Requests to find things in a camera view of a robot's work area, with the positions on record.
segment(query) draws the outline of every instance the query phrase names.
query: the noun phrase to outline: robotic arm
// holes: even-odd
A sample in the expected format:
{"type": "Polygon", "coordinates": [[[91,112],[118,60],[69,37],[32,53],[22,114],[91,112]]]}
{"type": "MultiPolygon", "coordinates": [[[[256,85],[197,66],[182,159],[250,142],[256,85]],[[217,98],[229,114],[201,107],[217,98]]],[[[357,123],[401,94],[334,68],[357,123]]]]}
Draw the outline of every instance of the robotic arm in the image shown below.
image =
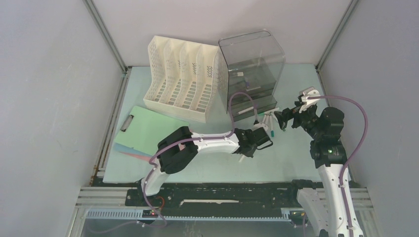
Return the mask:
{"type": "Polygon", "coordinates": [[[184,126],[174,131],[158,144],[159,151],[175,142],[196,138],[196,140],[181,143],[163,152],[157,157],[157,167],[147,180],[141,179],[141,188],[146,196],[152,196],[160,191],[160,187],[169,175],[180,172],[198,154],[231,153],[253,157],[256,150],[262,150],[273,145],[267,134],[268,127],[255,121],[252,129],[234,129],[234,132],[221,134],[199,134],[189,131],[184,126]],[[259,148],[264,143],[270,144],[259,148]]]}
{"type": "MultiPolygon", "coordinates": [[[[343,186],[339,183],[339,173],[347,160],[346,151],[339,140],[344,113],[337,108],[327,107],[318,117],[316,103],[319,99],[309,99],[310,96],[318,95],[319,91],[310,87],[300,92],[294,108],[274,112],[281,129],[285,129],[288,121],[293,119],[292,128],[301,126],[313,138],[310,154],[324,185],[328,210],[321,203],[317,191],[311,188],[300,189],[297,201],[311,220],[316,236],[350,237],[346,213],[349,210],[353,236],[363,237],[349,191],[347,170],[344,172],[343,186]]],[[[253,157],[256,150],[273,145],[267,130],[268,127],[258,121],[255,121],[252,129],[236,128],[233,132],[222,134],[199,134],[190,132],[188,127],[181,127],[158,144],[159,151],[175,142],[188,141],[157,156],[157,167],[147,182],[141,180],[141,190],[146,196],[157,194],[169,175],[183,170],[197,153],[224,152],[253,157]]]]}
{"type": "Polygon", "coordinates": [[[287,127],[287,122],[293,119],[292,128],[302,127],[312,138],[310,154],[325,189],[328,210],[322,205],[317,191],[303,188],[297,192],[297,201],[304,208],[310,219],[316,236],[319,237],[349,237],[347,210],[350,212],[353,236],[363,237],[363,232],[356,219],[348,183],[348,169],[343,174],[343,186],[339,183],[339,174],[347,161],[346,151],[340,139],[343,129],[344,113],[337,108],[327,107],[320,117],[316,115],[317,101],[308,99],[318,96],[319,91],[310,87],[300,92],[299,101],[292,109],[274,112],[280,128],[287,127]],[[343,201],[346,196],[347,206],[343,201]]]}

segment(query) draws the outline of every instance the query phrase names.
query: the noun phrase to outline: metal profile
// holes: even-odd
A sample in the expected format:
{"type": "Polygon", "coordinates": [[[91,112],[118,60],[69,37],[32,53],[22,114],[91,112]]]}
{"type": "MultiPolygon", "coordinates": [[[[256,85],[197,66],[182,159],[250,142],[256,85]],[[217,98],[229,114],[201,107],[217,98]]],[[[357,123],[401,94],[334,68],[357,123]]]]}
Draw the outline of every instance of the metal profile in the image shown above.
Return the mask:
{"type": "Polygon", "coordinates": [[[106,28],[102,17],[100,16],[99,12],[97,11],[97,8],[96,8],[95,4],[93,3],[93,0],[83,0],[83,2],[85,3],[86,8],[89,10],[90,14],[92,15],[97,27],[100,30],[100,33],[102,34],[103,38],[106,41],[106,44],[111,49],[112,54],[114,55],[116,61],[119,64],[119,67],[125,73],[126,72],[126,64],[123,61],[121,55],[119,54],[118,49],[117,49],[114,41],[112,40],[112,37],[109,34],[109,31],[106,28]]]}
{"type": "Polygon", "coordinates": [[[364,234],[368,237],[381,237],[376,220],[376,213],[374,211],[360,211],[359,217],[364,226],[364,234]]]}
{"type": "MultiPolygon", "coordinates": [[[[86,219],[107,219],[107,220],[155,220],[155,218],[141,217],[142,209],[106,209],[93,208],[86,211],[86,219]]],[[[240,217],[195,217],[195,216],[165,216],[166,220],[181,220],[181,221],[290,221],[288,216],[290,211],[283,211],[282,217],[255,217],[255,218],[240,218],[240,217]]]]}
{"type": "Polygon", "coordinates": [[[112,136],[116,128],[118,121],[119,113],[122,107],[122,102],[124,100],[126,87],[128,85],[129,76],[131,75],[131,68],[128,69],[123,79],[121,80],[118,94],[116,96],[111,116],[109,117],[108,127],[106,128],[106,133],[102,140],[102,147],[96,159],[95,166],[93,168],[92,178],[94,176],[103,177],[105,173],[106,161],[109,155],[109,150],[111,147],[112,136]]]}
{"type": "Polygon", "coordinates": [[[73,215],[71,216],[70,219],[70,224],[68,225],[68,229],[67,229],[67,234],[66,237],[70,237],[71,233],[74,231],[74,223],[76,222],[76,216],[77,216],[77,212],[79,211],[78,208],[74,208],[73,210],[73,215]]]}
{"type": "MultiPolygon", "coordinates": [[[[80,190],[79,198],[76,202],[76,208],[121,208],[121,209],[147,209],[147,207],[129,207],[125,206],[126,192],[136,188],[108,188],[108,187],[83,187],[80,190]]],[[[324,189],[316,189],[323,205],[326,206],[326,194],[324,189]]],[[[356,211],[371,211],[373,204],[367,189],[350,189],[352,201],[356,211]]]]}
{"type": "Polygon", "coordinates": [[[342,34],[346,23],[348,22],[349,18],[352,16],[352,14],[355,11],[356,6],[358,5],[360,0],[352,0],[351,3],[348,5],[348,8],[346,9],[344,15],[342,16],[341,20],[339,21],[339,24],[337,25],[337,28],[335,32],[332,35],[332,38],[330,39],[328,45],[326,46],[325,51],[323,52],[322,56],[320,57],[319,63],[316,66],[317,72],[319,72],[323,65],[325,64],[325,61],[327,57],[330,54],[330,51],[333,49],[333,46],[335,45],[337,39],[342,34]]]}
{"type": "Polygon", "coordinates": [[[72,218],[72,226],[68,229],[66,237],[81,237],[83,233],[86,209],[76,208],[76,214],[72,218]]]}

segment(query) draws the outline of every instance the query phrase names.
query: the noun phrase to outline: gray wall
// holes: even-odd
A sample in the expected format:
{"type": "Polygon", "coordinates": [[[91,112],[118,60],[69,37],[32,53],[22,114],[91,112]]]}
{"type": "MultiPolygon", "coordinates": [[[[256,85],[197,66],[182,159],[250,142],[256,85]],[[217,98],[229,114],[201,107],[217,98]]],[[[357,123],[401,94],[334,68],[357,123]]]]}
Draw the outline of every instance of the gray wall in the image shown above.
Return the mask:
{"type": "Polygon", "coordinates": [[[81,0],[0,9],[0,236],[61,237],[122,73],[81,0]]]}
{"type": "MultiPolygon", "coordinates": [[[[361,103],[370,130],[351,164],[366,185],[383,236],[418,236],[419,1],[361,1],[321,70],[327,94],[361,103]]],[[[345,112],[344,143],[352,152],[364,127],[358,109],[345,112]]]]}
{"type": "Polygon", "coordinates": [[[148,66],[154,35],[218,45],[268,29],[288,63],[316,63],[350,0],[95,0],[124,62],[148,66]]]}

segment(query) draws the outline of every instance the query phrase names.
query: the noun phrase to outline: white robotic arm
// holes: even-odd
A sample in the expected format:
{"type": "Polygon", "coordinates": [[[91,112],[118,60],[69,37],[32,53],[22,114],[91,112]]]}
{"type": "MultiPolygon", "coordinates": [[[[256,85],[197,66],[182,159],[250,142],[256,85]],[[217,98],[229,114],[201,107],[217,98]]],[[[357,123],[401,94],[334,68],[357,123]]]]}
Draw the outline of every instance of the white robotic arm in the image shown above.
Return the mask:
{"type": "Polygon", "coordinates": [[[179,144],[171,148],[172,152],[169,154],[163,153],[157,159],[157,167],[153,168],[153,172],[147,181],[141,179],[141,188],[146,196],[156,195],[170,174],[181,171],[197,153],[230,153],[253,157],[253,153],[258,149],[258,146],[270,141],[267,131],[268,126],[258,122],[255,122],[252,129],[235,129],[233,133],[230,131],[220,134],[190,133],[187,127],[182,127],[161,141],[159,149],[164,148],[166,144],[170,144],[174,140],[182,140],[185,136],[195,140],[189,144],[179,144]],[[171,162],[177,157],[178,162],[171,162]]]}
{"type": "MultiPolygon", "coordinates": [[[[348,218],[346,207],[343,202],[342,192],[339,184],[339,173],[342,170],[342,164],[331,164],[320,166],[317,170],[322,179],[326,200],[327,210],[319,199],[318,193],[312,188],[303,188],[297,192],[297,201],[306,212],[308,219],[313,226],[316,236],[322,237],[322,230],[326,231],[326,237],[349,237],[348,218]]],[[[355,237],[363,237],[363,232],[359,226],[352,203],[351,193],[348,183],[348,169],[343,175],[346,199],[352,218],[352,230],[355,237]]]]}

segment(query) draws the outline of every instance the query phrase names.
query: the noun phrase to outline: green clipboard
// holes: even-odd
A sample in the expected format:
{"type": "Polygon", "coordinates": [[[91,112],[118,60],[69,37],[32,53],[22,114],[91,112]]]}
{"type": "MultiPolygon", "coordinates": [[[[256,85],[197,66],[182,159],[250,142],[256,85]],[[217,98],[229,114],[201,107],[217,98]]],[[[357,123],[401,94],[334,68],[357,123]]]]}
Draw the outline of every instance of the green clipboard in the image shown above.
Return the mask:
{"type": "Polygon", "coordinates": [[[148,155],[157,152],[157,144],[189,123],[134,106],[114,142],[148,155]]]}

